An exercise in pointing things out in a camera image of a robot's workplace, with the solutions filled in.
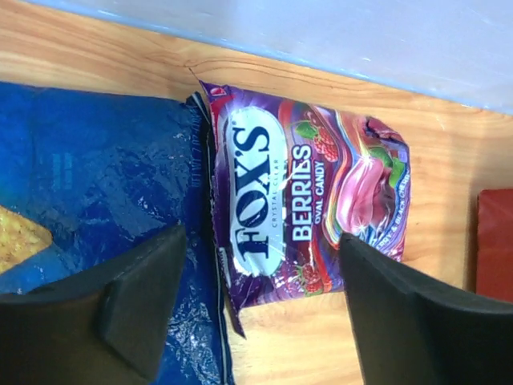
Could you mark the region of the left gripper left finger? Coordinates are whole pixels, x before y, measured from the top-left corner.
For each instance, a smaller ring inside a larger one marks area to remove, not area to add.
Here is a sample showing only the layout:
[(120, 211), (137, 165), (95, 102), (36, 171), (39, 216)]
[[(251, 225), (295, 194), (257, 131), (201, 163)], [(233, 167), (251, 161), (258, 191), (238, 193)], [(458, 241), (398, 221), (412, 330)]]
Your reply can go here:
[(68, 278), (3, 294), (2, 383), (155, 381), (186, 248), (175, 225)]

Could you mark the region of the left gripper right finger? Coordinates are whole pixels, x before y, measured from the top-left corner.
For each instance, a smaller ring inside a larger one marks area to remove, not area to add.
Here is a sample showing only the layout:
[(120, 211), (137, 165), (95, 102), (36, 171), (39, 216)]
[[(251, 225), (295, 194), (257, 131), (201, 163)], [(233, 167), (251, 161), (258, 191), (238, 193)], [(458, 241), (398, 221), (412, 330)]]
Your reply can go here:
[(340, 270), (366, 384), (510, 384), (512, 305), (397, 262), (350, 233)]

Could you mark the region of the red brown paper bag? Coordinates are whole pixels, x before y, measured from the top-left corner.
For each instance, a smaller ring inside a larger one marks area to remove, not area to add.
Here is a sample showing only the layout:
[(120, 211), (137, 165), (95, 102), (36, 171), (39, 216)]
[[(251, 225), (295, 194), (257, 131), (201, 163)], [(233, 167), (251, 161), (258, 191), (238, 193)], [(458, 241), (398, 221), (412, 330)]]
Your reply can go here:
[(476, 293), (512, 301), (512, 190), (478, 196)]

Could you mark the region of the blue Doritos chip bag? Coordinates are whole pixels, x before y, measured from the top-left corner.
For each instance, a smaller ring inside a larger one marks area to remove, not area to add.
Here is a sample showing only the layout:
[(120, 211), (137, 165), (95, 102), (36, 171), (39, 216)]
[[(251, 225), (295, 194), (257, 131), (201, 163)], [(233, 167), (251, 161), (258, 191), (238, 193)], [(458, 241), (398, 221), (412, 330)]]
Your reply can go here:
[(52, 237), (2, 268), (3, 293), (93, 268), (182, 225), (184, 271), (158, 384), (231, 384), (213, 253), (208, 121), (198, 93), (173, 99), (1, 85), (1, 204)]

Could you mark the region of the purple snack packet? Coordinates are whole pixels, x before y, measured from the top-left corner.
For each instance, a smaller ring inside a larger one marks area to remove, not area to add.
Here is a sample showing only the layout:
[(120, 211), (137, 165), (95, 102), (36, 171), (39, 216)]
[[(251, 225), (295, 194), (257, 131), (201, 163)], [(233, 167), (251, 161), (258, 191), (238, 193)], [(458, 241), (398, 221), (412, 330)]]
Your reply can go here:
[(410, 150), (372, 116), (203, 83), (215, 148), (217, 254), (233, 315), (343, 290), (350, 233), (394, 260), (410, 207)]

